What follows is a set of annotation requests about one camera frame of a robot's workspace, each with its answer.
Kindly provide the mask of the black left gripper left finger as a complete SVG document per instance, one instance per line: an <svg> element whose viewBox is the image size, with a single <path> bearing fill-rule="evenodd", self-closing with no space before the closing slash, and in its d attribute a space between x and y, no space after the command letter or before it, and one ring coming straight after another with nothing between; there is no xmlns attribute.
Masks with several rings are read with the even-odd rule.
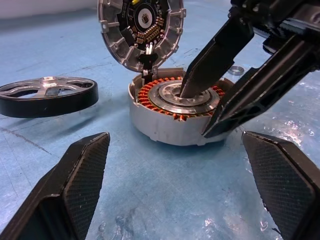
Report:
<svg viewBox="0 0 320 240"><path fill-rule="evenodd" d="M2 240L84 240L100 197L110 135L72 143L35 185L0 234Z"/></svg>

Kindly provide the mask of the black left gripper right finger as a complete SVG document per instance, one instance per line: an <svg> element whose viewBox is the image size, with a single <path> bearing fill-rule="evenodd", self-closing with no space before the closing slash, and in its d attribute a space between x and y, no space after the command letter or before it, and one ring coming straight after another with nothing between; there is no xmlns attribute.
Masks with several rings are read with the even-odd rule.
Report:
<svg viewBox="0 0 320 240"><path fill-rule="evenodd" d="M318 240L319 168L291 141L245 131L242 142L274 230L284 240Z"/></svg>

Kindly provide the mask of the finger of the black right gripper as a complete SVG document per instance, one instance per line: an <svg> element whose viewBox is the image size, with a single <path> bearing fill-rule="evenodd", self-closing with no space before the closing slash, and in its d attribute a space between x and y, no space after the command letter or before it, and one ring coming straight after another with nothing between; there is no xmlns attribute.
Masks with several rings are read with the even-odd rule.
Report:
<svg viewBox="0 0 320 240"><path fill-rule="evenodd" d="M232 16L190 63L180 97L192 98L213 86L234 64L236 55L254 36L252 23Z"/></svg>
<svg viewBox="0 0 320 240"><path fill-rule="evenodd" d="M203 136L221 137L261 115L308 73L320 68L320 43L293 35L263 43L272 55L260 68L250 68L220 99Z"/></svg>

